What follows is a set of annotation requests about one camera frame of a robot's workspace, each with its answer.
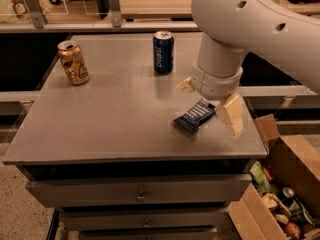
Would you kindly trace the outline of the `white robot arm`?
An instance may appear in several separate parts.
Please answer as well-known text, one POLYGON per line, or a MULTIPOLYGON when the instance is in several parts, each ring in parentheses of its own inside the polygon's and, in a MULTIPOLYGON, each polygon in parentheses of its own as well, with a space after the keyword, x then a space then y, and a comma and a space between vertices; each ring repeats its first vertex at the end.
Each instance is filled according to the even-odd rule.
POLYGON ((242 62, 253 53, 317 93, 320 22, 283 8, 278 0, 192 0, 202 31, 191 76, 176 86, 218 100, 218 117, 237 136, 243 130, 237 89, 242 62))

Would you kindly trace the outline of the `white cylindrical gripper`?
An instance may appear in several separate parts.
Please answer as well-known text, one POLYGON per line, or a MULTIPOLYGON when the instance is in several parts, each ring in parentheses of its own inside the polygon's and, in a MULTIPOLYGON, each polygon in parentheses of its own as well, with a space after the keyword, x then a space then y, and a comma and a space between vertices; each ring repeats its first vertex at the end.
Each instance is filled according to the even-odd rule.
POLYGON ((229 133, 237 138, 243 131, 243 121, 240 96, 235 92, 239 87, 242 72, 242 67, 239 67, 234 75, 221 78, 212 76, 198 65, 194 65, 191 78, 180 82, 174 87, 174 91, 189 93, 196 90, 207 100, 221 100, 216 109, 217 116, 229 133))

